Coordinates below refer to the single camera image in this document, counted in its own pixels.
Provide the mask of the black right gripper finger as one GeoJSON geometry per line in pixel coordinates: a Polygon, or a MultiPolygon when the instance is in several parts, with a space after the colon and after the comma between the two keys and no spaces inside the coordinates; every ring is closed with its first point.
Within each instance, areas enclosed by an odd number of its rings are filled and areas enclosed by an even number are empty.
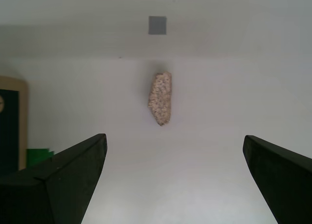
{"type": "Polygon", "coordinates": [[[244,138],[249,171],[279,224],[312,222],[312,160],[253,135],[244,138]]]}
{"type": "Polygon", "coordinates": [[[2,224],[80,224],[107,153],[97,134],[30,168],[0,179],[2,224]]]}

